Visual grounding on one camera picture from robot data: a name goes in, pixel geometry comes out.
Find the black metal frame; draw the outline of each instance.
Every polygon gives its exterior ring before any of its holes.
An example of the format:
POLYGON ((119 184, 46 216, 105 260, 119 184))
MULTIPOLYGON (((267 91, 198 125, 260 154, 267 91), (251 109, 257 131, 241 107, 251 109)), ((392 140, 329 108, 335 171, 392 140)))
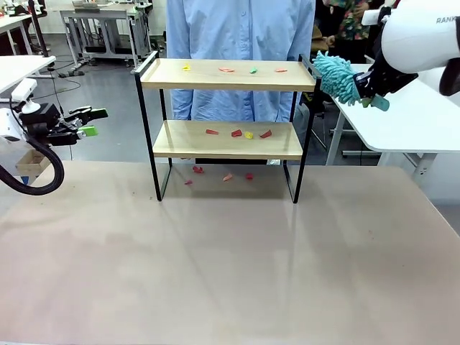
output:
MULTIPOLYGON (((300 54, 299 63, 302 63, 312 75, 316 75, 315 90, 313 92, 313 97, 316 97, 318 92, 321 90, 321 74, 313 67, 313 65, 310 63, 310 59, 308 59, 308 57, 306 57, 304 54, 300 54)), ((295 113, 296 105, 297 105, 297 92, 294 92, 293 105, 290 110, 289 122, 293 122, 294 120, 294 113, 295 113)), ((287 187, 289 188, 290 197, 292 198, 293 203, 297 203, 299 201, 300 187, 302 186, 303 171, 305 169, 305 161, 307 159, 308 145, 310 144, 310 138, 311 138, 311 132, 313 128, 314 119, 315 119, 315 114, 310 114, 310 116, 308 117, 307 132, 305 133, 305 141, 302 147, 302 158, 300 159, 299 174, 297 177, 297 184, 295 185, 295 189, 293 188, 293 182, 290 179, 288 161, 287 160, 282 161, 282 167, 286 175, 287 187)))
MULTIPOLYGON (((152 168, 153 181, 155 184, 155 193, 157 194, 157 200, 161 201, 165 196, 167 182, 170 178, 171 168, 173 167, 173 161, 171 158, 167 159, 169 168, 167 169, 163 184, 160 187, 158 180, 157 167, 155 165, 155 155, 153 153, 152 137, 150 136, 149 119, 147 116, 147 108, 145 107, 144 91, 142 90, 141 73, 144 69, 152 63, 156 58, 160 56, 159 52, 153 52, 149 57, 134 71, 134 79, 136 80, 137 95, 139 97, 139 105, 141 107, 142 123, 144 124, 145 139, 147 140, 147 149, 149 150, 150 167, 152 168)), ((163 121, 166 121, 166 106, 165 106, 165 92, 160 89, 160 101, 161 101, 161 112, 163 115, 163 121)))
MULTIPOLYGON (((144 91, 142 89, 142 83, 141 83, 141 74, 144 72, 144 69, 159 56, 160 56, 159 52, 153 52, 151 55, 149 55, 149 57, 134 71, 134 78, 136 80, 137 95, 139 97, 139 105, 141 109, 142 123, 144 125, 145 139, 147 140, 147 149, 149 151, 150 167, 152 168, 152 175, 153 175, 153 180, 155 184, 155 192, 157 194, 157 200, 161 201, 163 197, 165 196, 165 190, 166 190, 167 182, 170 177, 171 169, 173 167, 173 161, 171 160, 171 158, 167 159, 169 168, 166 172, 165 178, 160 187, 160 182, 158 180, 158 174, 157 174, 157 168, 155 165, 155 155, 153 152, 152 137, 150 135, 149 119, 147 116, 147 109, 145 106, 144 91)), ((320 87, 321 87, 320 74, 313 67, 313 65, 310 63, 310 60, 304 54, 301 54, 299 56, 299 62, 302 62, 305 68, 307 68, 307 70, 309 70, 312 74, 317 75, 316 86, 314 90, 314 95, 316 95, 320 91, 320 87)), ((294 92, 294 95, 293 95, 293 103, 292 103, 292 107, 290 110, 290 118, 289 118, 289 121, 291 123, 294 120, 295 107, 297 105, 297 94, 298 92, 296 91, 294 92)), ((161 103, 161 112, 162 112, 163 121, 166 121, 167 117, 166 117, 166 106, 165 106, 165 92, 163 91, 163 89, 160 89, 160 103, 161 103)), ((295 190, 293 189, 293 184, 290 179, 290 174, 288 170, 288 161, 287 160, 282 161, 283 170, 286 175, 287 187, 289 188, 289 192, 293 200, 293 203, 297 203, 299 200, 300 187, 302 185, 303 171, 305 169, 305 160, 307 158, 308 145, 310 143, 314 119, 315 117, 312 114, 308 117, 307 132, 305 133, 305 141, 304 141, 303 148, 302 148, 303 149, 302 158, 300 159, 299 174, 298 174, 297 185, 295 186, 295 190)))

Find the white desk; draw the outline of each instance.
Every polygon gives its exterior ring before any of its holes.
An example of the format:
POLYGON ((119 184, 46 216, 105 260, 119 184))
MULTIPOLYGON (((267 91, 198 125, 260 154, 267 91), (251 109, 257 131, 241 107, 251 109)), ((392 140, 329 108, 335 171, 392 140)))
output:
POLYGON ((55 60, 54 56, 0 56, 0 93, 55 60))
POLYGON ((0 34, 7 33, 9 38, 9 44, 11 45, 11 49, 13 50, 13 54, 17 54, 17 51, 14 49, 14 42, 12 39, 11 30, 16 29, 19 27, 21 29, 22 38, 24 39, 24 43, 26 45, 27 54, 32 54, 32 49, 30 48, 29 40, 27 39, 26 30, 24 28, 23 21, 25 19, 32 18, 30 14, 25 14, 23 16, 18 17, 9 17, 4 16, 0 17, 0 34))
MULTIPOLYGON (((353 65, 357 72, 370 65, 353 65)), ((326 165, 332 165, 337 153, 345 119, 353 126, 363 143, 376 152, 384 152, 379 165, 385 165, 391 152, 415 155, 414 178, 420 179, 438 153, 460 152, 460 108, 419 80, 385 96, 388 111, 348 106, 334 100, 340 109, 339 120, 326 165)))

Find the wooden shelf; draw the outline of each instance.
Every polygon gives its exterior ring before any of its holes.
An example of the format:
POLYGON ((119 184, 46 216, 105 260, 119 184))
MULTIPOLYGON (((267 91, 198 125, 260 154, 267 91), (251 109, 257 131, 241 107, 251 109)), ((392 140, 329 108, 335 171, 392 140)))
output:
POLYGON ((145 88, 202 90, 313 91, 315 80, 302 63, 248 60, 156 59, 141 78, 145 88), (232 73, 220 67, 235 69, 232 73), (287 72, 277 73, 277 68, 287 72))
POLYGON ((153 146, 155 157, 233 158, 253 160, 300 160, 302 147, 293 125, 272 122, 164 121, 153 146), (207 134, 207 129, 219 135, 207 134), (254 139, 232 137, 240 129, 251 132, 254 139), (272 136, 259 135, 268 130, 272 136))

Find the beige table surface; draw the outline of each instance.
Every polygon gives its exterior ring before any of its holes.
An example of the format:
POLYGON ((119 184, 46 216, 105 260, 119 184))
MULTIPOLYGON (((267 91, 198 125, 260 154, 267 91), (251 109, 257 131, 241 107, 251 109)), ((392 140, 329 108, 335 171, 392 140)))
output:
POLYGON ((136 163, 66 162, 24 197, 0 221, 0 339, 459 343, 460 241, 402 170, 307 167, 295 206, 280 167, 204 168, 162 203, 136 163))

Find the table leg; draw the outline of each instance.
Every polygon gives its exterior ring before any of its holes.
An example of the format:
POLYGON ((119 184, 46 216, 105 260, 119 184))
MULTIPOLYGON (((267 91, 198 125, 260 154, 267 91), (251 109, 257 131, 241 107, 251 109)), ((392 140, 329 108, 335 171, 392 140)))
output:
POLYGON ((326 160, 326 165, 334 165, 334 160, 336 159, 337 149, 339 148, 340 138, 342 136, 342 131, 344 130, 345 116, 340 112, 339 119, 337 120, 336 129, 333 132, 332 142, 329 146, 328 159, 326 160))
POLYGON ((75 55, 75 50, 73 50, 72 40, 70 39, 70 34, 67 31, 67 25, 65 25, 64 16, 61 15, 60 18, 63 21, 65 37, 67 38, 67 43, 69 44, 70 54, 72 54, 73 63, 75 63, 75 69, 79 68, 81 67, 81 65, 78 64, 77 56, 75 55))
POLYGON ((412 174, 412 179, 418 185, 420 185, 423 182, 423 177, 433 164, 437 155, 437 153, 424 153, 422 155, 420 161, 417 164, 417 167, 415 167, 414 173, 412 174))
POLYGON ((384 167, 388 165, 388 161, 390 160, 390 155, 391 155, 391 152, 382 152, 382 155, 380 156, 377 166, 384 167))
POLYGON ((17 55, 16 49, 14 49, 14 41, 11 32, 8 30, 6 33, 8 34, 9 45, 11 45, 13 55, 17 55))
POLYGON ((24 44, 26 45, 27 54, 32 55, 32 49, 30 48, 29 39, 27 38, 26 29, 24 27, 24 21, 21 22, 21 34, 24 44))
POLYGON ((133 28, 131 25, 131 19, 128 17, 126 18, 126 20, 128 21, 129 41, 131 42, 132 60, 134 62, 134 68, 137 68, 137 53, 136 53, 136 48, 134 47, 134 35, 133 35, 133 28))

